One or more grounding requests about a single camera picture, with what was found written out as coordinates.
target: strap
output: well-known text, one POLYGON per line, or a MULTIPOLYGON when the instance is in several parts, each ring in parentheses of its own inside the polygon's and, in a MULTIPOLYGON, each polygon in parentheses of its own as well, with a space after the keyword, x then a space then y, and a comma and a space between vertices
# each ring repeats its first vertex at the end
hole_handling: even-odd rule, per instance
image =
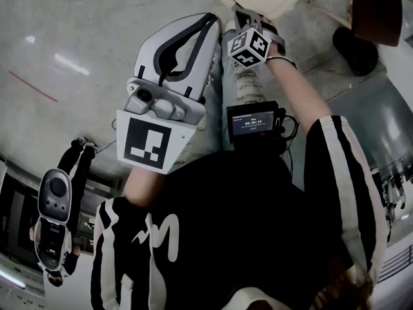
POLYGON ((267 57, 267 61, 270 61, 270 60, 272 60, 272 59, 283 59, 283 60, 285 60, 285 61, 288 61, 288 62, 290 62, 290 63, 292 64, 292 66, 293 66, 294 68, 296 68, 296 69, 298 70, 297 65, 296 65, 292 60, 290 60, 289 58, 287 58, 287 57, 285 57, 285 56, 268 56, 268 57, 267 57))

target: white stripe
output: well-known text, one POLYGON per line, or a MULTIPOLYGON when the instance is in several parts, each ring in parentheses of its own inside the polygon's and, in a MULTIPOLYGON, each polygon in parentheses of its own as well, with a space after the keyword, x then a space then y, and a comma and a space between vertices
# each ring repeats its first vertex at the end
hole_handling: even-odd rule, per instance
POLYGON ((99 237, 102 235, 105 228, 103 227, 103 222, 99 213, 101 206, 97 208, 96 217, 95 217, 95 227, 93 230, 93 254, 96 256, 96 245, 99 237))
POLYGON ((387 248, 387 223, 385 212, 381 204, 380 194, 377 190, 376 184, 374 183, 373 177, 371 176, 366 157, 356 138, 356 135, 347 123, 343 124, 343 132, 350 143, 356 161, 363 168, 365 182, 373 206, 374 221, 376 222, 376 246, 371 259, 372 267, 369 274, 374 284, 377 284, 387 248))
POLYGON ((122 277, 121 307, 119 308, 119 310, 131 310, 133 289, 134 289, 134 282, 125 273, 122 277))
POLYGON ((118 310, 119 304, 116 300, 115 280, 115 234, 112 227, 119 220, 119 216, 113 210, 113 200, 105 202, 105 211, 110 218, 110 225, 103 231, 103 243, 101 249, 101 298, 104 309, 118 310))
POLYGON ((166 284, 161 271, 159 271, 155 263, 151 214, 146 216, 145 221, 149 232, 150 249, 148 308, 149 310, 161 310, 164 309, 166 305, 166 284))
POLYGON ((343 232, 350 231, 358 227, 356 195, 354 194, 353 182, 348 169, 347 159, 344 150, 338 139, 337 130, 331 116, 320 119, 321 127, 328 152, 333 165, 334 176, 338 195, 340 199, 341 218, 343 220, 343 232))

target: leg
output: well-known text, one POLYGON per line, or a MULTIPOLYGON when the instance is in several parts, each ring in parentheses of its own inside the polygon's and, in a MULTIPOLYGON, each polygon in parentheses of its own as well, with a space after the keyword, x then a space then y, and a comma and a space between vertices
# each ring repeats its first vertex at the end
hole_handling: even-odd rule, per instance
POLYGON ((77 223, 79 221, 80 204, 85 192, 86 179, 89 173, 90 164, 95 158, 95 150, 91 146, 86 146, 79 160, 75 176, 72 179, 72 206, 70 208, 70 218, 67 224, 72 237, 76 235, 77 223))
POLYGON ((80 153, 83 150, 83 145, 86 143, 86 139, 79 138, 71 142, 71 147, 66 150, 60 159, 58 169, 65 171, 67 174, 70 174, 70 171, 75 166, 77 160, 79 159, 80 153))
POLYGON ((222 67, 220 44, 217 44, 212 58, 204 98, 206 114, 197 125, 194 136, 179 155, 171 172, 203 156, 221 150, 222 67))
POLYGON ((263 86, 256 73, 259 67, 246 70, 228 57, 228 42, 235 37, 235 30, 229 30, 222 39, 224 69, 222 139, 224 150, 234 149, 229 141, 227 107, 265 101, 262 93, 263 86))

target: camera display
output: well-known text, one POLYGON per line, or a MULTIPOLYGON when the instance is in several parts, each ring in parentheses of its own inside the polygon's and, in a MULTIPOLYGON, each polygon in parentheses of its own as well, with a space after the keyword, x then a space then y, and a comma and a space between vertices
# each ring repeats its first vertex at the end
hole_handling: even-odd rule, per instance
POLYGON ((232 117, 232 133, 235 136, 272 130, 274 111, 256 112, 232 117))

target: black object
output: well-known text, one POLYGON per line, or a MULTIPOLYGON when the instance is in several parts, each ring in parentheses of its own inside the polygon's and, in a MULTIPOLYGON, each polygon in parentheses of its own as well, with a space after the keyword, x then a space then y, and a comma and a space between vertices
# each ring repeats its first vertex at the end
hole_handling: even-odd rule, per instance
POLYGON ((138 90, 136 95, 143 102, 149 102, 150 100, 152 100, 151 93, 148 90, 145 90, 144 88, 141 88, 140 90, 138 90))
POLYGON ((227 107, 227 116, 229 139, 236 149, 270 148, 279 155, 286 151, 287 141, 281 136, 285 109, 276 101, 227 107))
POLYGON ((352 31, 358 38, 396 47, 403 9, 401 0, 353 0, 352 31))
POLYGON ((49 258, 54 264, 60 261, 61 248, 65 240, 65 227, 50 223, 44 218, 41 220, 41 237, 39 244, 39 255, 49 258))
POLYGON ((357 76, 368 75, 378 63, 376 46, 370 41, 356 38, 348 28, 341 27, 334 32, 333 45, 357 76))
POLYGON ((60 178, 54 178, 50 182, 50 190, 52 191, 54 195, 56 195, 59 198, 64 196, 67 191, 65 183, 60 178))

